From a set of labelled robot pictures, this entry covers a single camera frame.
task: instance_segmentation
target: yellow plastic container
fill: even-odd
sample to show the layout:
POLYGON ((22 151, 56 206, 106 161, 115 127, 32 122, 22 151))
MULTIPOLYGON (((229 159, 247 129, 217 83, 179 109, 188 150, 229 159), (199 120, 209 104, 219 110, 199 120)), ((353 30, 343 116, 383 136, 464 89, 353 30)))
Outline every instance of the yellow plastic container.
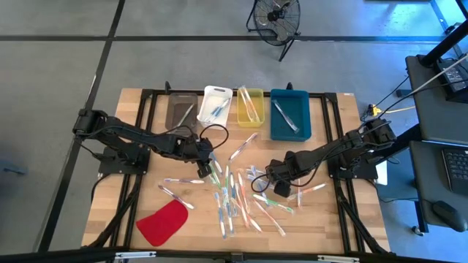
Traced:
POLYGON ((237 90, 237 122, 240 127, 260 127, 265 121, 265 105, 263 99, 263 89, 260 88, 247 88, 247 92, 250 95, 250 99, 254 104, 255 110, 257 111, 259 122, 251 122, 247 116, 247 108, 242 100, 242 96, 237 90))

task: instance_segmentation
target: fan guard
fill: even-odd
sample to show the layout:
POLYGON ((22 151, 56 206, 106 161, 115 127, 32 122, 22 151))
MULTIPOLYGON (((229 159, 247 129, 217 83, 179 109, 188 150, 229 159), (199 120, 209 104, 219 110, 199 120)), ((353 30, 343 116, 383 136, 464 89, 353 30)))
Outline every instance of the fan guard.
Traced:
POLYGON ((270 45, 282 46, 298 36, 301 19, 299 0, 256 0, 255 30, 270 45))

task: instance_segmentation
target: table leg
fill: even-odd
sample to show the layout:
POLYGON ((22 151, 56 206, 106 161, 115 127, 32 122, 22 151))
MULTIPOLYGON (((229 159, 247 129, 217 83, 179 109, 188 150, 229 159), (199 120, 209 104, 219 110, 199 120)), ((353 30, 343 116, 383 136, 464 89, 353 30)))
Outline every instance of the table leg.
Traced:
POLYGON ((424 221, 424 217, 423 217, 422 204, 419 201, 416 201, 415 208, 416 208, 416 216, 418 217, 419 232, 429 233, 429 228, 427 227, 427 223, 424 221))
POLYGON ((414 141, 423 140, 423 138, 421 137, 421 130, 419 127, 419 123, 414 125, 412 128, 406 130, 403 134, 400 134, 400 136, 396 138, 396 141, 391 147, 386 148, 384 150, 376 151, 373 153, 373 155, 383 157, 383 159, 381 159, 378 162, 379 164, 385 161, 386 159, 388 159, 389 157, 391 157, 392 155, 397 154, 401 152, 402 150, 408 148, 408 146, 410 145, 410 141, 412 140, 414 141))

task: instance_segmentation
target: blue plastic tray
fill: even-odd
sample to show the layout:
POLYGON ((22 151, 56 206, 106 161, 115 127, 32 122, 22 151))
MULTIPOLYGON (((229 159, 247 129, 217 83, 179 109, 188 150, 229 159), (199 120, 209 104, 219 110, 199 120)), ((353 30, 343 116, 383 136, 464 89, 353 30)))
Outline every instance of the blue plastic tray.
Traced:
POLYGON ((270 101, 271 116, 271 139, 303 142, 312 136, 310 124, 309 94, 306 91, 294 91, 284 89, 273 89, 270 93, 271 101, 274 99, 279 103, 283 111, 294 124, 299 127, 295 134, 283 116, 270 101))

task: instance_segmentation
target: concrete floor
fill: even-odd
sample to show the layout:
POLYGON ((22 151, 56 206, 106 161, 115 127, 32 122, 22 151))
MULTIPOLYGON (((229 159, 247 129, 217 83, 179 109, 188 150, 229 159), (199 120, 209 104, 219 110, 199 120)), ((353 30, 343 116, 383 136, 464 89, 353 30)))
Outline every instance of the concrete floor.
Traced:
MULTIPOLYGON (((107 35, 117 0, 0 1, 0 35, 107 35)), ((462 21, 454 1, 438 1, 450 23, 462 21)), ((252 1, 127 1, 117 35, 247 35, 252 1)), ((426 2, 302 1, 304 36, 439 36, 426 2)), ((33 249, 69 149, 76 112, 86 100, 103 42, 0 42, 0 159, 28 174, 1 174, 0 254, 33 249)), ((206 85, 353 92, 360 110, 406 76, 404 58, 433 43, 297 42, 283 62, 264 42, 114 42, 95 109, 115 112, 121 88, 202 89, 206 85)), ((382 106, 390 105, 395 97, 382 106)), ((401 107, 413 104, 411 99, 401 107)), ((387 116, 399 134, 418 122, 415 111, 387 116)), ((93 149, 98 144, 87 143, 93 149)), ((81 151, 51 249, 78 248, 97 161, 81 151)), ((382 204, 392 251, 402 256, 466 261, 467 235, 431 226, 418 237, 413 204, 382 204), (441 237, 453 242, 444 244, 441 237)))

